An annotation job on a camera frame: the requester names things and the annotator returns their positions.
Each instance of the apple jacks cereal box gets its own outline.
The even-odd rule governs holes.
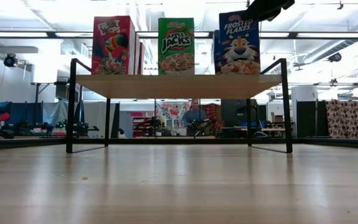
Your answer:
[[[133,75],[135,27],[129,16],[95,17],[92,74]]]
[[[260,73],[258,21],[242,20],[244,11],[219,14],[223,74]]]
[[[194,74],[194,19],[158,19],[158,74]]]

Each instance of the bowl of cereal image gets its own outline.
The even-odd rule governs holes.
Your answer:
[[[258,75],[260,65],[251,60],[238,60],[221,67],[223,74]]]
[[[167,75],[194,75],[194,55],[189,53],[169,55],[161,62],[160,68]]]

